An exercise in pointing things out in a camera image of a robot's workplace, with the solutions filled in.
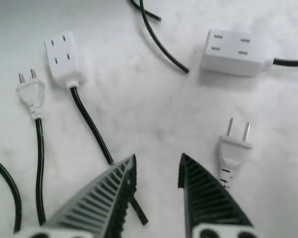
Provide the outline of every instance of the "socket hole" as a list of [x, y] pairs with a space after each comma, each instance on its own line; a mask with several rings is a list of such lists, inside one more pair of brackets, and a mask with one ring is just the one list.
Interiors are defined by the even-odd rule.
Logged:
[[221, 35], [214, 35], [214, 38], [222, 39], [223, 36], [221, 36]]
[[238, 52], [240, 55], [248, 55], [248, 52], [246, 52], [246, 51], [239, 51]]
[[241, 42], [246, 42], [246, 43], [249, 43], [250, 42], [250, 40], [249, 39], [246, 39], [246, 38], [241, 38], [240, 41]]

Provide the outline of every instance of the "white outlet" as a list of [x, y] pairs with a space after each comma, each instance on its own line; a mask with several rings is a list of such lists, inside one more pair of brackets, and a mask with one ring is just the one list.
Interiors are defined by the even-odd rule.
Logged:
[[242, 76], [260, 73], [266, 61], [266, 41], [260, 36], [210, 30], [206, 40], [204, 69]]
[[78, 87], [84, 81], [72, 32], [63, 32], [45, 40], [50, 70], [63, 88]]

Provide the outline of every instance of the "plug prong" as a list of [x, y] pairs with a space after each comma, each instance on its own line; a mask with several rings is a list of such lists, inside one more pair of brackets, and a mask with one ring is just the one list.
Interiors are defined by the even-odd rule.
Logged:
[[229, 136], [230, 129], [232, 128], [232, 124], [233, 124], [233, 118], [231, 118], [231, 119], [229, 120], [228, 128], [227, 128], [227, 133], [226, 133], [227, 136]]
[[34, 69], [31, 69], [30, 71], [32, 78], [36, 78], [36, 72], [34, 71]]
[[25, 82], [24, 76], [21, 73], [19, 74], [19, 80], [20, 80], [20, 83], [24, 83]]
[[250, 130], [250, 123], [247, 123], [245, 125], [245, 130], [244, 130], [244, 135], [243, 135], [243, 140], [246, 141], [248, 134], [249, 134], [249, 130]]

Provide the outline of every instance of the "white plug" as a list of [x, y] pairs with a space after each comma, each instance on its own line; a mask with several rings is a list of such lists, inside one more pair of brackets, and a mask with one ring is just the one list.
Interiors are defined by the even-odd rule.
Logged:
[[226, 189], [231, 187], [231, 182], [235, 177], [236, 171], [244, 162], [248, 150], [253, 149], [253, 145], [246, 141], [250, 130], [250, 123], [247, 123], [245, 126], [242, 140], [229, 136], [232, 123], [233, 118], [229, 121], [226, 135], [221, 135], [219, 139], [220, 183]]
[[202, 67], [222, 73], [256, 76], [273, 64], [274, 59], [267, 59], [266, 51], [263, 37], [210, 30], [203, 52]]
[[16, 87], [23, 103], [29, 108], [34, 120], [42, 118], [42, 104], [44, 100], [44, 83], [36, 77], [31, 69], [32, 79], [25, 81], [23, 74], [19, 74], [20, 85]]
[[62, 88], [78, 87], [85, 81], [72, 32], [63, 32], [44, 41], [51, 74]]

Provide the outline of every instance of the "white surface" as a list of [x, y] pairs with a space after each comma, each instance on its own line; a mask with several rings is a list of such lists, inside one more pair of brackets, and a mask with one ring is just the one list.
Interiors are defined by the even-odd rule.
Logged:
[[267, 43], [263, 36], [210, 30], [202, 55], [204, 69], [234, 75], [258, 75], [265, 64]]
[[78, 87], [84, 82], [72, 32], [62, 32], [44, 42], [51, 76], [64, 89]]
[[[185, 152], [218, 174], [217, 139], [227, 122], [242, 136], [251, 122], [255, 150], [231, 194], [268, 238], [298, 237], [298, 69], [273, 67], [256, 78], [202, 73], [210, 28], [269, 34], [277, 57], [298, 59], [298, 0], [146, 1], [161, 15], [152, 27], [191, 71], [161, 55], [141, 16], [124, 0], [0, 0], [0, 162], [18, 184], [23, 227], [35, 210], [35, 125], [14, 89], [34, 68], [46, 83], [44, 204], [49, 218], [105, 171], [102, 157], [70, 94], [49, 79], [44, 39], [72, 30], [84, 52], [88, 81], [79, 93], [116, 161], [137, 155], [136, 198], [149, 223], [131, 209], [125, 238], [184, 237], [178, 165]], [[12, 233], [14, 203], [0, 177], [0, 237]]]

